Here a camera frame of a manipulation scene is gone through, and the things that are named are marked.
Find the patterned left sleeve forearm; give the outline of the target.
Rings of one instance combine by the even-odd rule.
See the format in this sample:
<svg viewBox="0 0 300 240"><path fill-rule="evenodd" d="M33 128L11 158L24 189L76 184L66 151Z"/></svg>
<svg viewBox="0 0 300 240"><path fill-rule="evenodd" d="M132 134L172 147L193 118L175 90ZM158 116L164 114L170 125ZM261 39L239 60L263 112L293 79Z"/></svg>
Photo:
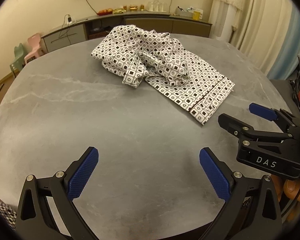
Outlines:
<svg viewBox="0 0 300 240"><path fill-rule="evenodd" d="M0 215L4 221L9 225L9 227L15 231L17 213L13 207L0 201Z"/></svg>

